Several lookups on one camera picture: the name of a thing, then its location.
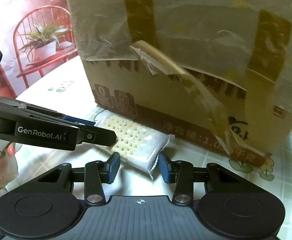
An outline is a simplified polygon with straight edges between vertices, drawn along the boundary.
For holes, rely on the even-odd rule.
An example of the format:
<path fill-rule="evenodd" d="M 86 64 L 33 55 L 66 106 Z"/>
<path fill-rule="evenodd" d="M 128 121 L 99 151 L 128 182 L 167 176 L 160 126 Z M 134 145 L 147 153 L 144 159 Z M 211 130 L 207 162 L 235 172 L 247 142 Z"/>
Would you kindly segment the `red printed backdrop cloth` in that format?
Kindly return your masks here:
<path fill-rule="evenodd" d="M 78 55 L 67 0 L 0 0 L 0 96 L 16 98 Z"/>

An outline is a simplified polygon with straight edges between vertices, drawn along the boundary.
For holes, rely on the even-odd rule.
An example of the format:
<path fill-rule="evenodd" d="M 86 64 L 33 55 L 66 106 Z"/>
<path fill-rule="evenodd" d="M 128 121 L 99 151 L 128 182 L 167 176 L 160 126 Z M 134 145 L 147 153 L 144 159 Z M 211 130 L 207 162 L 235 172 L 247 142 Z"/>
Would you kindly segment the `clear cracker packet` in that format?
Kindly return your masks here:
<path fill-rule="evenodd" d="M 147 173 L 150 178 L 153 178 L 158 154 L 175 138 L 110 111 L 97 116 L 96 126 L 114 131 L 117 136 L 112 146 L 99 146 L 99 149 L 108 154 L 118 152 L 121 161 Z"/>

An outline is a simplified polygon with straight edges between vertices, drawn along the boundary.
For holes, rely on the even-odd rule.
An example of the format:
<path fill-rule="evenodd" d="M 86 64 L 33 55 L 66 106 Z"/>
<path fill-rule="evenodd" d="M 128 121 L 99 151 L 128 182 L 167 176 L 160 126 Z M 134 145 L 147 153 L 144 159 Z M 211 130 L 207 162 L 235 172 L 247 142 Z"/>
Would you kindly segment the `taped brown cardboard box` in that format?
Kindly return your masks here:
<path fill-rule="evenodd" d="M 262 166 L 292 130 L 292 0 L 67 0 L 98 105 Z"/>

